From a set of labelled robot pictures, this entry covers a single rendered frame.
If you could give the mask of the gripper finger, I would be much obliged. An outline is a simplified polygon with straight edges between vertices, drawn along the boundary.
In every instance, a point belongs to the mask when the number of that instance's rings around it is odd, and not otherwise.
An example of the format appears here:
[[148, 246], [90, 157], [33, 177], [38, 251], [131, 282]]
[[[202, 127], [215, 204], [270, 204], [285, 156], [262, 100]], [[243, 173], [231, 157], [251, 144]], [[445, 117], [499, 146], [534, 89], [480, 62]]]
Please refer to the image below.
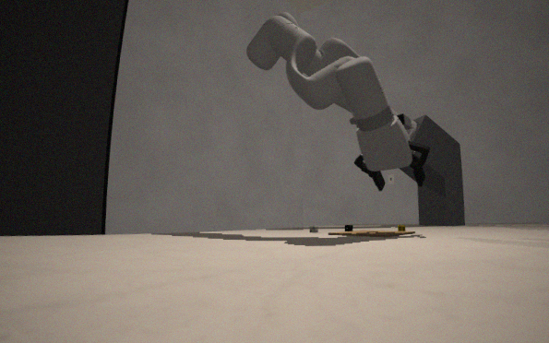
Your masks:
[[414, 174], [414, 177], [416, 179], [416, 182], [417, 182], [418, 186], [422, 186], [423, 181], [425, 180], [423, 165], [426, 162], [426, 159], [427, 159], [430, 148], [428, 146], [418, 144], [418, 143], [415, 143], [415, 142], [411, 142], [411, 141], [408, 141], [408, 143], [409, 143], [409, 146], [410, 146], [411, 150], [422, 153], [420, 158], [418, 158], [418, 157], [416, 157], [415, 155], [412, 154], [413, 162], [412, 162], [411, 165], [409, 165], [410, 167], [412, 167], [414, 169], [413, 174]]
[[363, 162], [362, 154], [355, 160], [354, 164], [359, 167], [363, 172], [369, 174], [369, 177], [373, 178], [375, 185], [377, 186], [379, 191], [382, 191], [385, 185], [384, 178], [382, 176], [381, 171], [369, 171], [364, 162]]

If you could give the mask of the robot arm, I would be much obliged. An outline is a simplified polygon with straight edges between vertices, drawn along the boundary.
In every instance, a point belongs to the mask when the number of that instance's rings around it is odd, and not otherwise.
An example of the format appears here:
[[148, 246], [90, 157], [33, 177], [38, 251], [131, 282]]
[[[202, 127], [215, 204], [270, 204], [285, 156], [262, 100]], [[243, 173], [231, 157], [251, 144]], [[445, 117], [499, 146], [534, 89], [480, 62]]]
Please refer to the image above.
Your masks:
[[263, 70], [270, 70], [273, 62], [276, 61], [275, 65], [280, 57], [284, 58], [287, 61], [288, 81], [305, 103], [316, 110], [326, 109], [335, 103], [352, 112], [350, 123], [356, 124], [361, 131], [384, 126], [392, 120], [393, 114], [398, 116], [410, 139], [416, 131], [416, 122], [404, 114], [391, 111], [368, 57], [361, 57], [337, 38], [327, 39], [317, 50], [316, 40], [301, 30], [287, 12], [281, 12], [263, 24], [248, 44], [246, 54], [254, 65]]

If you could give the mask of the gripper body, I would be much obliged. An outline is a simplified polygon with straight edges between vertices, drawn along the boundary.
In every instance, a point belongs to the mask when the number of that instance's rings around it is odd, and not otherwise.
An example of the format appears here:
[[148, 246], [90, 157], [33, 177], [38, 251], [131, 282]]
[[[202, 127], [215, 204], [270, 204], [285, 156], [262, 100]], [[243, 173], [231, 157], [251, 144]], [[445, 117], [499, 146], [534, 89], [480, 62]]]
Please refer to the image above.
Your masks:
[[412, 164], [407, 131], [397, 115], [384, 126], [372, 131], [356, 130], [359, 147], [367, 169], [379, 172], [404, 168]]

